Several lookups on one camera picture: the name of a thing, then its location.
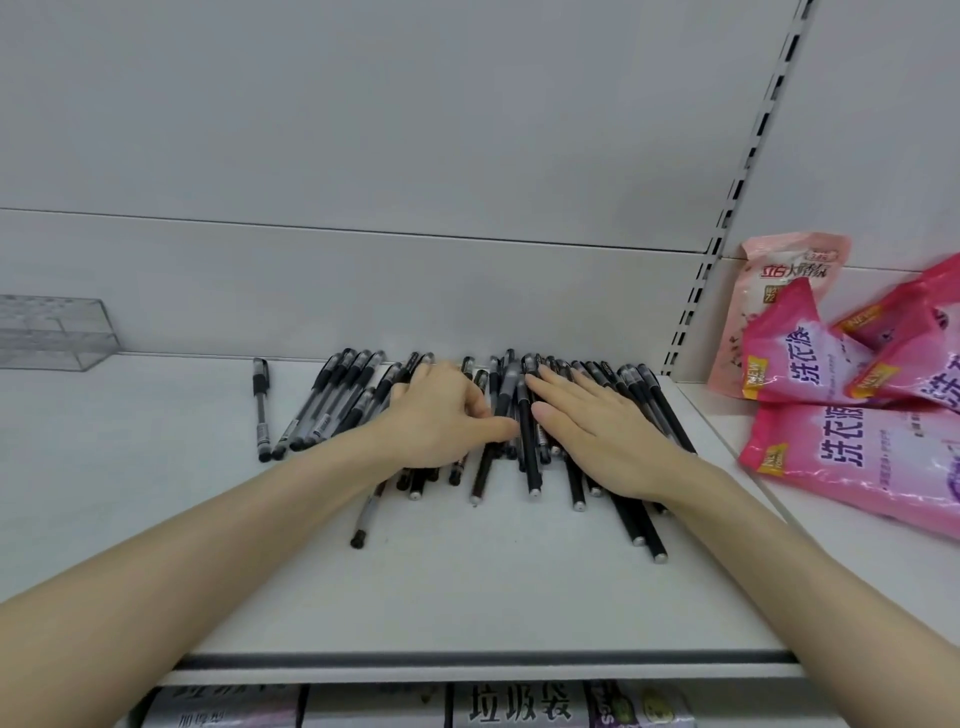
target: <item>pink pouch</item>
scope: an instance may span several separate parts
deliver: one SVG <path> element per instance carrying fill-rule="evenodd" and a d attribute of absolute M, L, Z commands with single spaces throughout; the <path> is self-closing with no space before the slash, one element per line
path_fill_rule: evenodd
<path fill-rule="evenodd" d="M 790 232 L 752 237 L 743 244 L 747 264 L 736 278 L 720 348 L 707 387 L 728 397 L 743 397 L 743 328 L 777 300 L 783 286 L 808 278 L 814 300 L 833 285 L 850 255 L 850 239 L 828 232 Z"/>
<path fill-rule="evenodd" d="M 960 416 L 761 405 L 747 468 L 818 496 L 960 538 Z"/>
<path fill-rule="evenodd" d="M 861 403 L 844 388 L 874 353 L 820 321 L 809 279 L 788 284 L 743 329 L 743 396 L 760 401 Z"/>
<path fill-rule="evenodd" d="M 893 343 L 850 383 L 847 394 L 920 397 L 960 412 L 960 303 L 920 305 L 904 315 Z"/>
<path fill-rule="evenodd" d="M 857 309 L 833 326 L 876 352 L 894 341 L 904 316 L 951 303 L 960 303 L 960 253 L 927 268 L 916 279 L 901 283 L 879 301 Z"/>

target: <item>acrylic pen holder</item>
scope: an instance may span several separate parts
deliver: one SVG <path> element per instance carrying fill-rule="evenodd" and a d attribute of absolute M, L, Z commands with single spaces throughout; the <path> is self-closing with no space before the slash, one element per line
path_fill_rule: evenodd
<path fill-rule="evenodd" d="M 119 349 L 99 299 L 0 296 L 0 369 L 85 372 Z"/>

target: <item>white shelf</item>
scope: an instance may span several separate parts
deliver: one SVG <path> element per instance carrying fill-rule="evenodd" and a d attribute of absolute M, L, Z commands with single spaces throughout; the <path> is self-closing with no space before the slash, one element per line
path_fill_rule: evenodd
<path fill-rule="evenodd" d="M 750 437 L 754 402 L 713 394 L 704 384 L 680 389 L 707 418 L 731 452 Z M 848 505 L 759 478 L 783 515 L 797 523 L 833 558 L 923 620 L 960 643 L 960 543 L 859 511 Z"/>
<path fill-rule="evenodd" d="M 317 368 L 272 364 L 275 437 Z M 250 382 L 250 361 L 226 358 L 0 372 L 0 598 L 259 472 Z M 663 387 L 702 455 L 736 473 L 707 423 Z M 525 490 L 502 462 L 475 509 L 468 488 L 443 481 L 421 502 L 390 491 L 362 551 L 348 546 L 353 504 L 165 682 L 801 674 L 678 522 L 655 518 L 670 553 L 659 566 L 626 543 L 608 500 L 572 511 L 559 464 L 541 501 Z"/>

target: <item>black pen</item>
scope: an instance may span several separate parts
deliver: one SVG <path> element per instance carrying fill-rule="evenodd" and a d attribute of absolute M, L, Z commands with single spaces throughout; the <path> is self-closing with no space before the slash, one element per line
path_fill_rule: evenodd
<path fill-rule="evenodd" d="M 590 372 L 587 371 L 587 368 L 581 362 L 576 360 L 567 363 L 563 359 L 560 359 L 557 362 L 557 366 L 560 369 L 561 375 L 565 376 L 567 381 L 573 381 L 573 372 L 571 371 L 572 369 L 577 369 L 584 376 L 590 376 Z M 600 487 L 600 484 L 596 480 L 591 478 L 589 475 L 587 475 L 586 473 L 584 473 L 584 477 L 587 480 L 588 492 L 593 497 L 603 496 L 603 488 Z"/>
<path fill-rule="evenodd" d="M 340 382 L 343 381 L 344 376 L 347 374 L 349 368 L 353 365 L 354 360 L 357 357 L 357 352 L 353 349 L 344 349 L 343 355 L 340 357 L 340 361 L 333 367 L 333 371 L 330 373 L 330 379 L 327 382 L 324 390 L 317 396 L 317 402 L 313 406 L 313 411 L 309 416 L 300 423 L 300 433 L 297 436 L 291 438 L 290 440 L 290 449 L 293 452 L 299 452 L 305 447 L 303 442 L 304 436 L 310 431 L 310 428 L 313 426 L 317 419 L 321 416 L 321 413 L 324 411 L 327 400 L 330 399 L 330 395 L 337 391 L 337 388 L 340 386 Z"/>
<path fill-rule="evenodd" d="M 616 508 L 616 515 L 620 517 L 620 522 L 623 523 L 623 527 L 627 529 L 630 543 L 634 546 L 643 546 L 646 543 L 646 539 L 644 539 L 643 533 L 636 523 L 633 509 L 630 506 L 630 499 L 618 496 L 616 493 L 610 493 L 610 498 L 613 501 L 613 507 Z"/>
<path fill-rule="evenodd" d="M 650 367 L 646 364 L 639 364 L 636 369 L 640 374 L 640 380 L 646 384 L 647 389 L 650 390 L 654 404 L 663 412 L 663 416 L 670 429 L 673 430 L 673 434 L 677 438 L 677 442 L 680 443 L 680 447 L 687 452 L 696 454 L 697 449 L 693 447 L 690 438 L 686 436 L 686 430 L 684 430 L 684 426 L 680 424 L 680 418 L 677 417 L 677 413 L 673 411 L 673 407 L 671 407 L 670 402 L 667 401 L 666 395 L 663 393 L 663 390 L 660 389 L 660 383 L 657 381 L 654 373 L 650 371 Z"/>
<path fill-rule="evenodd" d="M 514 398 L 516 383 L 520 380 L 520 366 L 511 364 L 504 372 L 503 380 L 500 382 L 500 390 L 497 393 L 496 408 L 493 414 L 496 417 L 505 417 L 510 407 L 510 400 Z M 483 500 L 484 491 L 487 488 L 487 478 L 490 476 L 490 467 L 493 459 L 500 450 L 499 443 L 487 443 L 483 448 L 483 455 L 480 457 L 480 466 L 477 468 L 477 475 L 473 479 L 473 488 L 470 491 L 470 502 L 477 505 Z"/>
<path fill-rule="evenodd" d="M 363 370 L 367 366 L 367 362 L 370 361 L 373 353 L 369 349 L 364 349 L 356 355 L 356 358 L 353 360 L 353 364 L 347 369 L 347 373 L 344 375 L 344 380 L 341 382 L 340 386 L 337 387 L 337 391 L 333 393 L 330 397 L 328 404 L 324 408 L 323 414 L 314 423 L 313 427 L 303 438 L 303 448 L 312 448 L 317 445 L 324 439 L 324 430 L 326 426 L 330 424 L 330 420 L 333 419 L 333 415 L 337 410 L 337 405 L 340 403 L 340 400 L 344 395 L 348 395 L 350 390 L 353 389 L 353 385 L 360 378 L 360 375 L 363 374 Z"/>
<path fill-rule="evenodd" d="M 527 472 L 527 453 L 523 449 L 523 425 L 520 424 L 520 408 L 516 403 L 516 390 L 514 390 L 514 400 L 510 403 L 510 416 L 516 420 L 516 431 L 519 433 L 508 447 L 507 459 L 516 460 L 516 468 L 526 474 Z"/>
<path fill-rule="evenodd" d="M 540 379 L 540 355 L 539 354 L 524 354 L 523 356 L 523 373 L 528 375 L 533 375 L 537 379 Z M 533 404 L 539 398 L 533 392 L 529 392 L 530 403 Z M 543 425 L 534 420 L 533 414 L 530 415 L 530 419 L 534 424 L 534 432 L 537 434 L 537 457 L 540 459 L 542 465 L 549 465 L 551 460 L 551 450 L 553 449 L 552 438 L 546 436 L 546 430 L 543 429 Z"/>
<path fill-rule="evenodd" d="M 374 352 L 373 356 L 371 356 L 367 360 L 367 364 L 366 366 L 364 366 L 363 371 L 360 373 L 360 376 L 357 378 L 355 382 L 353 382 L 353 385 L 352 385 L 353 391 L 350 393 L 350 396 L 347 398 L 347 401 L 344 402 L 344 405 L 340 408 L 340 411 L 337 412 L 336 415 L 334 415 L 333 408 L 331 407 L 330 411 L 328 411 L 323 417 L 321 417 L 320 421 L 317 423 L 316 428 L 314 429 L 314 432 L 321 433 L 320 437 L 317 438 L 317 444 L 325 440 L 329 440 L 329 437 L 327 437 L 323 433 L 328 429 L 330 429 L 332 426 L 336 425 L 336 427 L 334 428 L 333 434 L 336 434 L 338 431 L 341 431 L 340 424 L 347 418 L 350 412 L 353 411 L 353 408 L 357 405 L 357 402 L 360 401 L 360 398 L 363 397 L 363 394 L 366 391 L 368 382 L 370 382 L 370 380 L 373 379 L 373 375 L 376 374 L 376 370 L 379 368 L 380 364 L 383 362 L 385 358 L 387 358 L 387 355 L 383 351 Z M 372 401 L 372 393 L 369 400 L 366 402 L 366 404 L 370 404 L 371 401 Z"/>
<path fill-rule="evenodd" d="M 300 408 L 300 411 L 290 421 L 290 424 L 287 425 L 287 428 L 283 430 L 283 434 L 280 435 L 280 439 L 276 441 L 274 445 L 274 460 L 282 460 L 283 456 L 287 452 L 287 441 L 293 437 L 294 433 L 297 431 L 297 428 L 300 426 L 300 420 L 306 415 L 307 410 L 310 409 L 310 405 L 313 404 L 314 399 L 322 392 L 326 383 L 330 381 L 330 375 L 333 373 L 333 368 L 337 366 L 340 362 L 340 357 L 342 354 L 339 352 L 333 354 L 329 359 L 326 360 L 323 368 L 317 373 L 317 378 L 313 380 L 313 387 L 310 388 L 310 394 L 307 396 L 306 401 L 303 403 L 303 407 Z"/>
<path fill-rule="evenodd" d="M 550 369 L 553 370 L 554 374 L 563 376 L 569 380 L 573 379 L 573 375 L 570 373 L 570 365 L 563 359 L 555 359 L 552 356 L 548 356 L 547 362 L 550 364 Z M 562 457 L 566 463 L 566 479 L 570 484 L 570 499 L 573 501 L 573 510 L 586 511 L 587 499 L 584 498 L 584 472 L 574 459 L 570 457 L 570 453 L 564 450 L 563 447 L 560 447 L 560 457 Z"/>
<path fill-rule="evenodd" d="M 373 514 L 376 513 L 376 508 L 380 503 L 380 498 L 383 496 L 384 489 L 387 487 L 387 482 L 387 480 L 384 480 L 377 485 L 373 493 L 367 497 L 367 501 L 363 504 L 363 509 L 360 511 L 357 523 L 353 527 L 353 538 L 350 539 L 350 545 L 354 548 L 363 548 L 364 543 L 367 541 L 367 534 L 370 533 L 370 524 L 373 522 Z"/>
<path fill-rule="evenodd" d="M 527 389 L 527 383 L 522 376 L 516 382 L 516 414 L 520 422 L 520 440 L 523 445 L 523 460 L 526 465 L 527 491 L 532 497 L 537 497 L 543 489 L 543 479 L 540 476 L 540 468 L 537 467 L 539 451 L 537 430 L 534 427 L 534 416 L 530 412 L 530 391 Z"/>
<path fill-rule="evenodd" d="M 267 390 L 270 389 L 270 367 L 266 359 L 253 360 L 253 398 L 256 400 L 256 456 L 261 463 L 270 462 L 270 429 L 267 426 Z"/>
<path fill-rule="evenodd" d="M 631 499 L 629 502 L 629 508 L 631 515 L 634 517 L 636 526 L 640 529 L 640 533 L 643 536 L 647 550 L 650 551 L 650 555 L 653 557 L 654 563 L 665 564 L 667 559 L 666 548 L 663 547 L 663 541 L 660 540 L 660 534 L 657 533 L 654 522 L 650 519 L 650 514 L 647 513 L 647 509 L 646 506 L 643 505 L 643 501 Z"/>
<path fill-rule="evenodd" d="M 478 369 L 476 374 L 473 376 L 473 383 L 476 384 L 477 387 L 479 387 L 481 392 L 486 392 L 488 378 L 489 378 L 489 375 L 487 372 L 485 372 L 482 369 Z M 460 458 L 457 462 L 455 462 L 453 466 L 450 468 L 450 478 L 449 478 L 450 485 L 460 485 L 460 480 L 464 476 L 464 467 L 467 465 L 467 458 L 469 457 L 469 455 L 470 453 L 468 452 L 466 455 Z"/>

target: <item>pink plastic bag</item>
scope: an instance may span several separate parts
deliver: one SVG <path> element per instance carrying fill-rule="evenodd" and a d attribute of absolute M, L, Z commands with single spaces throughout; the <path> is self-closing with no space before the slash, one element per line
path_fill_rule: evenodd
<path fill-rule="evenodd" d="M 960 538 L 960 416 L 946 409 L 760 406 L 747 468 Z"/>
<path fill-rule="evenodd" d="M 865 305 L 837 321 L 843 331 L 875 352 L 895 340 L 898 322 L 918 309 L 938 309 L 960 303 L 960 253 L 951 255 L 916 279 L 901 283 L 879 301 Z"/>
<path fill-rule="evenodd" d="M 960 412 L 960 303 L 920 305 L 900 318 L 893 343 L 850 383 L 847 394 L 920 397 Z"/>
<path fill-rule="evenodd" d="M 720 348 L 707 387 L 728 397 L 743 397 L 743 328 L 777 300 L 787 283 L 810 279 L 820 301 L 850 255 L 850 239 L 827 232 L 790 232 L 752 237 L 743 244 L 747 264 L 737 276 Z"/>
<path fill-rule="evenodd" d="M 743 329 L 743 396 L 748 400 L 855 404 L 847 384 L 874 358 L 867 347 L 820 321 L 809 279 L 795 279 Z"/>

